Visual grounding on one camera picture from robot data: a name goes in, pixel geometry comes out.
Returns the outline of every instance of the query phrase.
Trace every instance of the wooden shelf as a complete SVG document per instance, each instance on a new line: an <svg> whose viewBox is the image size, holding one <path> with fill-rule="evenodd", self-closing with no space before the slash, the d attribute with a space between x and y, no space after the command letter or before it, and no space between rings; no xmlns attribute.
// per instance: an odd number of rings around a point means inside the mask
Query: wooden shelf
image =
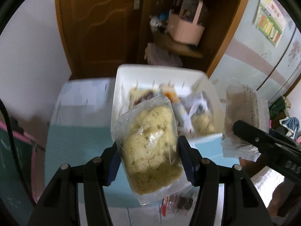
<svg viewBox="0 0 301 226"><path fill-rule="evenodd" d="M167 33L161 33L159 31L152 31L152 33L156 45L168 52L199 59L204 57L200 51L191 50L186 44L175 42Z"/></svg>

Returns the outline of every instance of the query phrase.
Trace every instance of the cauliflower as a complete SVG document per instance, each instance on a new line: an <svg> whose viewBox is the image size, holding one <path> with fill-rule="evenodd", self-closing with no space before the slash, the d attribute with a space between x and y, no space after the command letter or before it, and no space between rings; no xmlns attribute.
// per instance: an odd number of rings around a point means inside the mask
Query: cauliflower
<svg viewBox="0 0 301 226"><path fill-rule="evenodd" d="M192 125L201 135L216 133L216 130L212 124L212 115L209 112L200 115L194 114L192 116Z"/></svg>
<svg viewBox="0 0 301 226"><path fill-rule="evenodd" d="M139 113L130 133L122 157L135 192L154 192L180 177L173 113L167 106Z"/></svg>

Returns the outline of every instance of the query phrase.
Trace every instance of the styrofoam box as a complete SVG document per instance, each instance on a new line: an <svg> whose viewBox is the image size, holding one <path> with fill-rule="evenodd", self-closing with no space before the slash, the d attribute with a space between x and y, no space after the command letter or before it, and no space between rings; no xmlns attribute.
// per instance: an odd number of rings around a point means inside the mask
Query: styrofoam box
<svg viewBox="0 0 301 226"><path fill-rule="evenodd" d="M118 117L128 111L128 95L133 87L157 90L162 83L174 85L179 97L185 97L192 92L206 91L213 108L213 125L217 133L222 133L225 124L225 114L216 90L204 72L176 67L137 64L123 64L118 67L111 129Z"/></svg>

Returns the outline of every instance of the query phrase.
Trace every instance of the clothes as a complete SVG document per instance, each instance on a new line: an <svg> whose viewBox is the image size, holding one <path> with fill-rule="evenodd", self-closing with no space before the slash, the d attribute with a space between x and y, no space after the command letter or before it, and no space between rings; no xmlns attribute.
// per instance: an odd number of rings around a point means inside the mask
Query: clothes
<svg viewBox="0 0 301 226"><path fill-rule="evenodd" d="M281 126L285 127L289 132L291 132L289 137L295 140L295 135L298 133L300 128L299 120L296 117L286 117L279 122Z"/></svg>

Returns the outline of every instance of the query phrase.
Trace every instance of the plastic bag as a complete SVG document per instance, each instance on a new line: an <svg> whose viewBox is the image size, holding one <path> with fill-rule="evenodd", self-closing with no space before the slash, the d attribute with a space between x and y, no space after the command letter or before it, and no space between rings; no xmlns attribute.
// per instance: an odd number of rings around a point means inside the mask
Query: plastic bag
<svg viewBox="0 0 301 226"><path fill-rule="evenodd" d="M129 109L131 109L133 106L136 106L145 100L149 100L151 98L156 97L158 93L153 89L132 88L130 90L129 95L130 95Z"/></svg>
<svg viewBox="0 0 301 226"><path fill-rule="evenodd" d="M111 132L140 204L159 201L191 185L177 153L176 121L167 97L134 106L119 117Z"/></svg>
<svg viewBox="0 0 301 226"><path fill-rule="evenodd" d="M193 210L198 197L199 188L190 186L176 194L165 197L161 204L162 219L170 219L175 215L187 215Z"/></svg>
<svg viewBox="0 0 301 226"><path fill-rule="evenodd" d="M233 125L242 120L264 132L269 131L269 113L266 99L239 82L232 83L226 90L226 117L222 137L224 157L256 161L260 156L257 147L237 137Z"/></svg>
<svg viewBox="0 0 301 226"><path fill-rule="evenodd" d="M205 91L181 98L181 103L187 110L196 136L216 133L213 125L212 106Z"/></svg>
<svg viewBox="0 0 301 226"><path fill-rule="evenodd" d="M183 104L181 102L174 102L171 105L175 113L179 136L184 135L187 139L194 138L195 129Z"/></svg>
<svg viewBox="0 0 301 226"><path fill-rule="evenodd" d="M160 94L168 97L171 103L179 102L180 99L178 98L178 95L175 90L174 85L170 84L160 84L159 85L159 91Z"/></svg>

